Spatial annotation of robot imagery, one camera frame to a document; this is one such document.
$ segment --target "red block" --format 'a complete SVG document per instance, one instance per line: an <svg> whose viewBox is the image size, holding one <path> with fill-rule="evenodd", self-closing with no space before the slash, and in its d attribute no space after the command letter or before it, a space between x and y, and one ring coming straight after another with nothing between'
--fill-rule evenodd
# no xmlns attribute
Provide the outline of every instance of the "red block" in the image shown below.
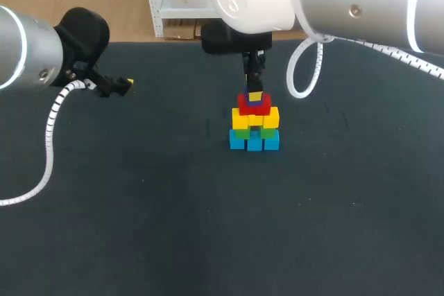
<svg viewBox="0 0 444 296"><path fill-rule="evenodd" d="M271 96L264 93L262 96L262 105L250 106L246 100L245 94L239 94L237 96L237 105L241 116L248 116L254 114L256 116L268 116L271 111Z"/></svg>

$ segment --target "white light ring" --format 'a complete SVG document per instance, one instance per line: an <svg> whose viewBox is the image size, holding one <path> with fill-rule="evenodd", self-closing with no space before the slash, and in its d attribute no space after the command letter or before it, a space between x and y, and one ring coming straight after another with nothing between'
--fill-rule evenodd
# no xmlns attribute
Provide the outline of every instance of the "white light ring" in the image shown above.
<svg viewBox="0 0 444 296"><path fill-rule="evenodd" d="M0 89L3 89L16 81L16 79L23 73L23 70L25 68L26 56L28 55L28 42L26 40L25 28L23 27L23 24L20 22L20 19L17 17L17 15L6 7L0 6L0 8L3 8L14 19L15 23L19 27L20 36L22 38L22 54L20 56L19 63L15 67L14 74L10 77L10 79L4 84L0 85Z"/></svg>
<svg viewBox="0 0 444 296"><path fill-rule="evenodd" d="M413 51L422 53L416 41L416 8L418 0L409 0L407 4L407 37Z"/></svg>
<svg viewBox="0 0 444 296"><path fill-rule="evenodd" d="M301 0L292 0L292 3L296 18L298 19L300 26L313 41L318 43L330 43L334 40L334 38L331 36L319 34L314 31L314 29L310 26L307 17L305 16Z"/></svg>

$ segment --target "blue block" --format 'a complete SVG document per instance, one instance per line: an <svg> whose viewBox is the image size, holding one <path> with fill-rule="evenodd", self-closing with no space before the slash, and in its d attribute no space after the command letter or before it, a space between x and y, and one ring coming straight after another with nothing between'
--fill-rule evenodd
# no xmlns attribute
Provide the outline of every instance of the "blue block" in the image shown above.
<svg viewBox="0 0 444 296"><path fill-rule="evenodd" d="M236 138L236 131L230 130L230 149L233 150L244 150L245 140Z"/></svg>
<svg viewBox="0 0 444 296"><path fill-rule="evenodd" d="M264 150L279 150L279 130L276 130L275 137L272 139L265 139Z"/></svg>
<svg viewBox="0 0 444 296"><path fill-rule="evenodd" d="M251 131L250 139L247 140L247 151L260 152L262 151L262 139L259 131Z"/></svg>

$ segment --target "green block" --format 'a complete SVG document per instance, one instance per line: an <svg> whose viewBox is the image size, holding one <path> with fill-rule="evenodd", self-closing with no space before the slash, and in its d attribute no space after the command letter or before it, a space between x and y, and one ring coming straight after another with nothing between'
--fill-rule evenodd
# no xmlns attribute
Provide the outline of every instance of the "green block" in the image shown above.
<svg viewBox="0 0 444 296"><path fill-rule="evenodd" d="M236 139L250 139L250 127L247 130L234 130L234 133L236 134Z"/></svg>
<svg viewBox="0 0 444 296"><path fill-rule="evenodd" d="M264 128L261 127L261 139L272 139L275 137L275 128Z"/></svg>

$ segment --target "white cable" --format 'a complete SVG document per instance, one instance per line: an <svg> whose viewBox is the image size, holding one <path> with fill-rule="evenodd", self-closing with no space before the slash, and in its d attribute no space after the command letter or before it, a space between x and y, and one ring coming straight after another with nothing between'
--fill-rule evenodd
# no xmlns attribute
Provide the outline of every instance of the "white cable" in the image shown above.
<svg viewBox="0 0 444 296"><path fill-rule="evenodd" d="M322 67L322 59L323 59L323 45L318 43L318 55L316 57L316 67L314 68L313 78L308 86L308 88L302 93L298 92L294 87L294 70L296 68L296 64L298 63L300 56L316 41L312 38L307 38L304 42L299 44L298 48L294 51L293 55L290 58L289 66L287 67L287 87L290 91L290 94L296 98L306 98L311 94L313 89L316 86L316 83L319 79L319 74L321 73Z"/></svg>
<svg viewBox="0 0 444 296"><path fill-rule="evenodd" d="M53 171L53 163L54 163L54 151L53 151L53 133L54 133L54 125L56 123L56 118L60 107L63 101L66 99L68 94L76 89L84 89L86 88L85 84L82 81L76 80L62 89L60 94L58 94L55 102L51 108L51 112L49 113L48 121L46 122L46 131L45 131L45 146L46 146L46 167L44 169L44 174L40 183L28 193L21 195L16 198L0 200L0 206L8 206L11 204L18 204L20 202L31 199L34 195L38 194L45 186L48 184L49 178L51 177Z"/></svg>
<svg viewBox="0 0 444 296"><path fill-rule="evenodd" d="M396 60L399 60L407 65L410 65L410 66L412 66L416 69L419 69L425 73L428 73L432 76L436 76L437 78L440 78L441 80L444 80L444 69L443 68L437 67L429 62L421 60L420 58L417 58L414 55L411 55L411 54L404 52L400 49L393 48L391 46L384 46L384 45L379 45L379 44L348 40L346 38L339 38L339 37L336 37L336 38L338 40L349 41L352 43L367 46L368 48L379 51L379 52L383 53L384 55L389 55L390 57L395 58ZM316 86L316 83L318 82L319 73L321 72L322 60L323 60L323 45L321 43L318 43L318 54L316 57L316 67L314 69L313 79L311 80L310 85L308 86L307 90L300 93L294 87L294 71L296 68L296 64L298 63L300 56L311 45L313 45L315 43L316 43L316 41L314 41L312 38L306 39L304 42L302 42L298 46L298 48L294 51L293 55L290 58L289 65L287 67L287 87L288 87L290 94L295 98L308 97L308 95L310 95L313 92L313 89Z"/></svg>

